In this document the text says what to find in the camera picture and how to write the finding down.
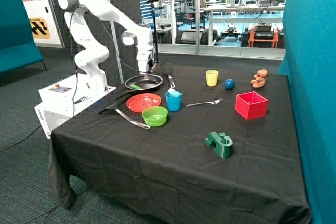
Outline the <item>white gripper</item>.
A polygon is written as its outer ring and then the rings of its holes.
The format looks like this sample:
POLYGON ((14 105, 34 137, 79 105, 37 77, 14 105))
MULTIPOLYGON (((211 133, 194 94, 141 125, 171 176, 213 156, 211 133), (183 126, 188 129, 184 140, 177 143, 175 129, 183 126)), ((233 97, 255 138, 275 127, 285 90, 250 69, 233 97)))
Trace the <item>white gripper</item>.
POLYGON ((148 73, 155 69, 154 52, 138 51, 137 57, 139 73, 144 75, 144 79, 148 79, 148 73))

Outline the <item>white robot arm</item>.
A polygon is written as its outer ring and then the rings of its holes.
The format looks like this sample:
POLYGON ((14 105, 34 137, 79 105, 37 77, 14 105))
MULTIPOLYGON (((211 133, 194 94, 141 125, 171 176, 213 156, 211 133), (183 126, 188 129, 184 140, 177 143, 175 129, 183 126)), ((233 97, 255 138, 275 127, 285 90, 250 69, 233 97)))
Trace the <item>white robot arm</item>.
POLYGON ((123 26, 122 43, 138 50, 136 60, 139 73, 149 74, 154 70, 154 46, 149 25, 135 23, 107 0, 58 0, 58 4, 65 11, 64 18, 73 39, 85 48, 75 55, 75 63, 88 75, 92 91, 102 92, 108 88, 106 74, 98 64, 107 60, 110 53, 106 46, 94 38, 85 21, 85 12, 90 12, 101 21, 123 26))

